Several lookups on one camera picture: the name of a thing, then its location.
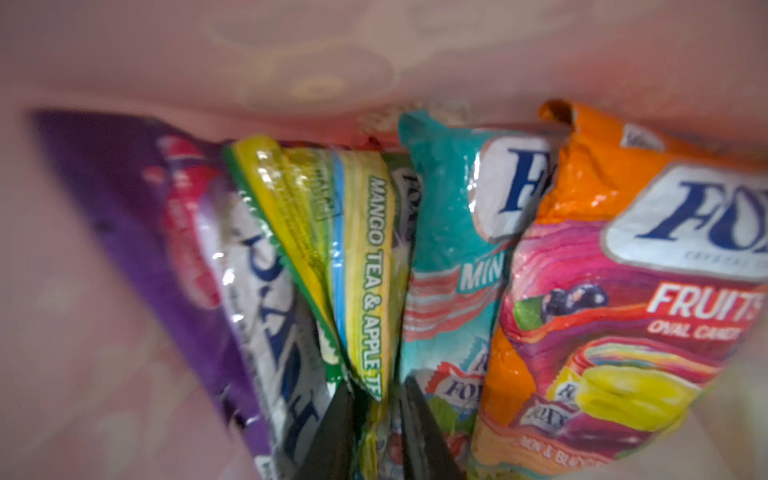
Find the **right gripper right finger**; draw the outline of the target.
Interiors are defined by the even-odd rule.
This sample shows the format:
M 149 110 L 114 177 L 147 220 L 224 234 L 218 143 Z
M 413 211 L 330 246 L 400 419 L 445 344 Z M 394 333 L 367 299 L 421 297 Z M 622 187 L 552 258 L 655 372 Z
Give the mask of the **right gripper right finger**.
M 403 470 L 406 480 L 461 480 L 451 455 L 416 380 L 400 387 Z

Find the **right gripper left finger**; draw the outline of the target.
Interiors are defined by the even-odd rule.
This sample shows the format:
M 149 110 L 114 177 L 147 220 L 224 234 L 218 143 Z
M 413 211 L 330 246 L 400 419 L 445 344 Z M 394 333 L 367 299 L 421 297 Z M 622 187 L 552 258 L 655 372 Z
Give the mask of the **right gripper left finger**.
M 354 393 L 344 383 L 336 389 L 295 479 L 346 480 L 354 443 Z

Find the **green mango tea candy packet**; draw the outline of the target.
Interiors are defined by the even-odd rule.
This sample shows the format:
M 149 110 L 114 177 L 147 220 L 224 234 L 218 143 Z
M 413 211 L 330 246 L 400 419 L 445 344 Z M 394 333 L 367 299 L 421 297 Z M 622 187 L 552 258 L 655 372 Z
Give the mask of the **green mango tea candy packet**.
M 328 383 L 347 382 L 362 423 L 351 475 L 379 474 L 389 433 L 411 245 L 421 197 L 408 154 L 292 145 L 266 135 L 224 151 L 318 325 Z

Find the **orange fruits candy packet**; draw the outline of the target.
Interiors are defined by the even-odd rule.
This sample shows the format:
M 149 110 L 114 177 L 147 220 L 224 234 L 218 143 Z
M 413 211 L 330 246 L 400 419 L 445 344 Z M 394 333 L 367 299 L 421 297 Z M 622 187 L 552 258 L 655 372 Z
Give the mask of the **orange fruits candy packet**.
M 587 106 L 518 243 L 467 474 L 551 479 L 676 430 L 767 307 L 767 167 Z

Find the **red paper gift bag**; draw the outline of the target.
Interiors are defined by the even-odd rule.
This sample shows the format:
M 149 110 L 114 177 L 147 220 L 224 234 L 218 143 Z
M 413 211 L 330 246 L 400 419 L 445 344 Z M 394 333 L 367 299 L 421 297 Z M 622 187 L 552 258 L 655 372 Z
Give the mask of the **red paper gift bag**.
M 767 156 L 763 1 L 5 1 L 1 475 L 254 479 L 241 439 L 105 257 L 40 107 L 221 140 L 383 129 L 403 107 L 517 125 L 567 98 Z

